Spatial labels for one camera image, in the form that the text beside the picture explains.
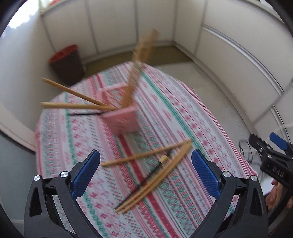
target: brown trash bin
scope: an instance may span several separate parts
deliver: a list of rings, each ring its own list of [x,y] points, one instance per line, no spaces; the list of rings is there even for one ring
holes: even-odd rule
[[[68,46],[57,52],[49,63],[64,84],[72,86],[84,76],[77,45]]]

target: white cabinet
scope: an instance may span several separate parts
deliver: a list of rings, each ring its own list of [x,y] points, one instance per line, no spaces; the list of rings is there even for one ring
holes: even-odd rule
[[[273,110],[268,111],[264,117],[255,124],[255,129],[261,139],[267,142],[274,150],[284,153],[278,146],[270,141],[270,134],[275,132],[278,136],[285,139],[282,135],[281,130],[278,130],[279,124],[277,123],[276,117],[274,116],[276,112]]]
[[[85,0],[68,1],[44,15],[56,51],[77,44],[81,58],[96,54]]]
[[[88,4],[99,52],[136,44],[133,0],[88,0]]]
[[[175,42],[194,53],[205,0],[179,0]]]
[[[137,0],[139,35],[156,28],[160,41],[173,40],[176,0]]]
[[[288,85],[293,76],[293,40],[277,18],[246,1],[208,0],[204,24],[253,54],[283,89]]]
[[[264,74],[234,47],[202,30],[197,57],[237,98],[254,121],[278,97]]]
[[[287,132],[293,143],[293,86],[275,106],[283,123],[288,127]]]

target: table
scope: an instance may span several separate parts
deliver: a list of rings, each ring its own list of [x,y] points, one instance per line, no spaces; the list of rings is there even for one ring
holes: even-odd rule
[[[96,98],[99,88],[126,82],[129,69],[129,62],[120,64],[72,88]],[[189,238],[214,202],[192,166],[194,149],[199,148],[221,170],[229,170],[236,177],[248,178],[256,173],[196,93],[184,83],[146,66],[135,99],[140,130],[119,136],[113,136],[97,115],[69,116],[69,112],[78,110],[43,110],[36,128],[38,173],[48,178],[70,171],[92,149],[98,150],[101,162],[105,162],[192,138],[192,150],[130,212],[123,215],[115,213],[113,208],[156,166],[161,154],[113,167],[100,166],[84,195],[77,199],[103,237]],[[65,92],[53,101],[89,103]],[[65,227],[70,230],[58,199],[54,199]],[[237,196],[229,213],[236,203]]]

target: human hand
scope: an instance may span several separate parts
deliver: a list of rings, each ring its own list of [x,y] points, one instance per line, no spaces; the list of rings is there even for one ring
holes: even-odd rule
[[[279,183],[277,180],[273,180],[272,185],[274,185],[273,189],[271,190],[270,194],[266,197],[265,203],[268,206],[268,210],[272,210],[280,201],[283,185]],[[288,200],[287,208],[291,208],[293,205],[293,197]]]

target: patterned tablecloth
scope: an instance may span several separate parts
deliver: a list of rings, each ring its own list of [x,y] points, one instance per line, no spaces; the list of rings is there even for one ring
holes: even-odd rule
[[[96,98],[99,88],[126,82],[130,63],[91,76],[72,88]],[[151,194],[126,214],[114,207],[157,165],[161,154],[113,167],[99,167],[78,203],[103,237],[185,237],[202,222],[214,198],[203,187],[191,164],[199,148],[221,170],[236,177],[255,174],[217,120],[185,84],[146,66],[135,95],[140,130],[113,136],[99,116],[69,116],[77,110],[43,110],[36,129],[37,167],[44,177],[57,176],[96,149],[101,162],[127,157],[192,138],[193,148]],[[88,103],[68,93],[54,102]],[[71,229],[55,198],[65,227]],[[233,199],[233,211],[237,197]]]

